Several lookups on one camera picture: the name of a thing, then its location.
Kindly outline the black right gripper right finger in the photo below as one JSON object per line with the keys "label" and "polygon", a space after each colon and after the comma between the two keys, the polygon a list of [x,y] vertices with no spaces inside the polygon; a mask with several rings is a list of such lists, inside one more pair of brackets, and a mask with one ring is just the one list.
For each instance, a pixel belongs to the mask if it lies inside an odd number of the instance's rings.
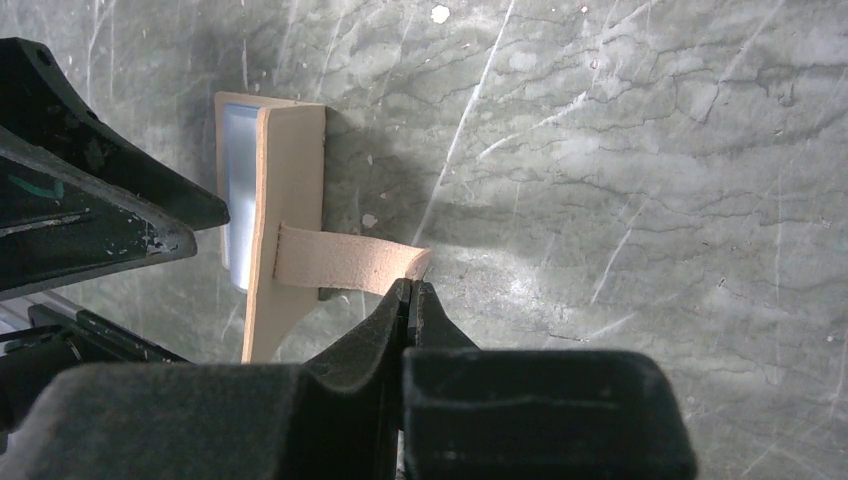
{"label": "black right gripper right finger", "polygon": [[672,386],[646,355],[485,350],[411,286],[402,360],[410,479],[693,479]]}

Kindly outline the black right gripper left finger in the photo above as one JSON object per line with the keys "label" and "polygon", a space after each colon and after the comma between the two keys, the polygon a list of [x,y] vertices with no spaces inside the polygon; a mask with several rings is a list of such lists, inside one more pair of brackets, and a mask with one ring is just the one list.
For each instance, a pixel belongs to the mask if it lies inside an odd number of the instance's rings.
{"label": "black right gripper left finger", "polygon": [[412,284],[300,364],[1,372],[5,479],[392,479]]}

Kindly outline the beige leather card holder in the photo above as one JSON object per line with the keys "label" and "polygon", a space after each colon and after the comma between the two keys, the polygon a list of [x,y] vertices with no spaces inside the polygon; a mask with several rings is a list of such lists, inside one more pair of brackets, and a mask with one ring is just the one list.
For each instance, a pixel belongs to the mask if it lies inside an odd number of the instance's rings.
{"label": "beige leather card holder", "polygon": [[323,105],[230,92],[214,101],[218,194],[230,215],[222,263],[246,294],[242,362],[271,361],[323,288],[385,295],[398,279],[424,277],[428,249],[323,230]]}

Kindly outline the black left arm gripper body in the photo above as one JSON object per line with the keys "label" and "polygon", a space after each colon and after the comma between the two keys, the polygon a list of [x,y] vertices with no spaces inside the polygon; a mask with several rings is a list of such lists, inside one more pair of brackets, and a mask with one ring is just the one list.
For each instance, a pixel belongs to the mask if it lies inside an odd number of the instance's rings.
{"label": "black left arm gripper body", "polygon": [[[196,254],[223,200],[101,121],[49,48],[1,42],[1,297],[5,301]],[[18,424],[61,372],[176,355],[84,309],[28,309],[1,337],[1,420]]]}

